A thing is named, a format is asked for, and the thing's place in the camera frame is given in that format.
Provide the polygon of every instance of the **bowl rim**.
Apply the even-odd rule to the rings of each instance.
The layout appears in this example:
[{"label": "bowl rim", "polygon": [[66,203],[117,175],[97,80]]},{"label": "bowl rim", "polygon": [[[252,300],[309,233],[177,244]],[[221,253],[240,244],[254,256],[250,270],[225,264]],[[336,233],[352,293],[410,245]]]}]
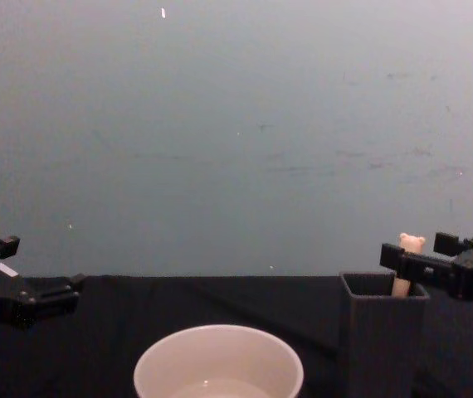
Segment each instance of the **bowl rim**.
[{"label": "bowl rim", "polygon": [[289,356],[291,357],[293,363],[295,364],[295,370],[297,372],[296,378],[295,378],[295,385],[290,394],[286,398],[296,398],[297,394],[300,392],[301,387],[303,386],[303,379],[305,378],[305,371],[303,370],[303,364],[301,363],[301,360],[297,353],[295,352],[294,348],[292,348],[290,345],[288,345],[287,342],[284,340],[281,340],[277,336],[274,336],[271,333],[264,332],[263,330],[256,329],[256,328],[250,328],[248,326],[241,326],[241,325],[231,325],[231,324],[213,324],[213,325],[202,325],[202,326],[196,326],[194,328],[187,328],[184,330],[180,330],[178,332],[169,334],[166,337],[163,337],[162,339],[158,340],[155,342],[152,346],[150,346],[144,353],[143,355],[139,358],[137,361],[137,364],[135,365],[135,370],[134,370],[134,386],[135,386],[135,392],[137,392],[137,395],[139,398],[147,398],[147,396],[141,392],[139,388],[139,378],[140,378],[140,367],[143,365],[143,363],[146,361],[147,356],[152,352],[155,351],[158,347],[162,346],[165,343],[168,343],[169,341],[172,341],[173,339],[181,337],[183,334],[189,334],[191,332],[197,332],[199,330],[205,330],[205,329],[222,329],[222,330],[227,330],[227,329],[233,329],[233,330],[241,330],[243,332],[249,332],[249,333],[254,333],[258,334],[260,336],[266,337],[273,342],[277,343],[279,346],[281,346],[283,349],[285,349],[286,352],[288,352]]}]

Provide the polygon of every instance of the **white bowl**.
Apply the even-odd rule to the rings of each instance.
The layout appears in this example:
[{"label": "white bowl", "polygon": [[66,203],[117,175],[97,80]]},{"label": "white bowl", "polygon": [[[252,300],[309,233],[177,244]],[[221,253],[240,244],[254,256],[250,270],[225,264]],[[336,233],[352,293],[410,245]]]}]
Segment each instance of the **white bowl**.
[{"label": "white bowl", "polygon": [[210,325],[156,342],[137,362],[134,384],[140,398],[296,398],[303,366],[269,333]]}]

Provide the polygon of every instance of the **black tablecloth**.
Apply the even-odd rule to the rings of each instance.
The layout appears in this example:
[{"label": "black tablecloth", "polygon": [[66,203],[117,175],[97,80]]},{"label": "black tablecloth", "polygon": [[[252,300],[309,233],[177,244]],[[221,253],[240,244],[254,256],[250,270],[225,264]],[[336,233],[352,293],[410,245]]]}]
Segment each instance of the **black tablecloth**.
[{"label": "black tablecloth", "polygon": [[[473,303],[429,293],[413,396],[473,397]],[[134,397],[150,345],[210,323],[284,339],[303,362],[301,398],[334,396],[338,316],[336,277],[91,277],[75,313],[26,331],[0,325],[0,397]]]}]

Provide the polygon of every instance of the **black container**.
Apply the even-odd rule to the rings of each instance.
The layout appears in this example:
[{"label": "black container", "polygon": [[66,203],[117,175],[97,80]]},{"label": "black container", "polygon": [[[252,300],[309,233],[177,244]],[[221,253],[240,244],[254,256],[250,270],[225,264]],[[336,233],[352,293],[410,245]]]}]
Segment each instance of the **black container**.
[{"label": "black container", "polygon": [[425,306],[419,284],[392,297],[394,274],[340,273],[339,397],[409,398]]}]

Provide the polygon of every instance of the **white label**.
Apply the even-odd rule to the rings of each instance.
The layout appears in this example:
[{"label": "white label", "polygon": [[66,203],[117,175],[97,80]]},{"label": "white label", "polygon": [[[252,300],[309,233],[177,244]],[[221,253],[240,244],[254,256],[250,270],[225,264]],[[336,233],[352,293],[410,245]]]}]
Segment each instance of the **white label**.
[{"label": "white label", "polygon": [[13,269],[5,265],[4,263],[0,263],[0,271],[10,277],[18,276],[18,273],[15,272]]}]

